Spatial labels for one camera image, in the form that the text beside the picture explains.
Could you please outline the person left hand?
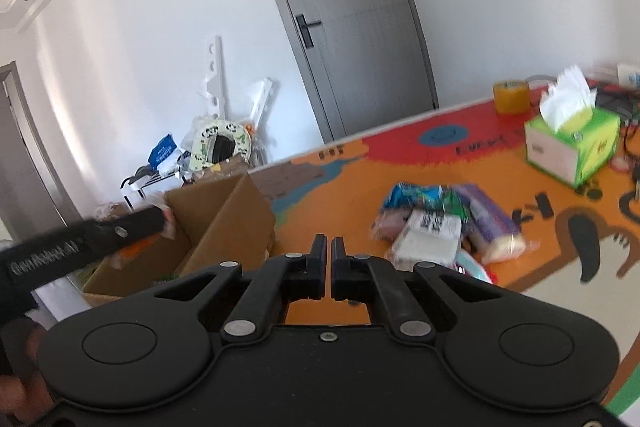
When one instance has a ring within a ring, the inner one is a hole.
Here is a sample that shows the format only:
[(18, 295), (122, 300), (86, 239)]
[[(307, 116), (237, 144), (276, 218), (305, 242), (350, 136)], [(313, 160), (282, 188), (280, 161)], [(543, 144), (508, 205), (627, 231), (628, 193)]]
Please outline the person left hand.
[[(46, 330), (35, 323), (24, 343), (29, 361), (37, 364), (39, 343)], [(52, 400), (41, 375), (33, 373), (26, 383), (18, 376), (1, 376), (1, 413), (14, 416), (22, 424), (38, 421), (52, 407)]]

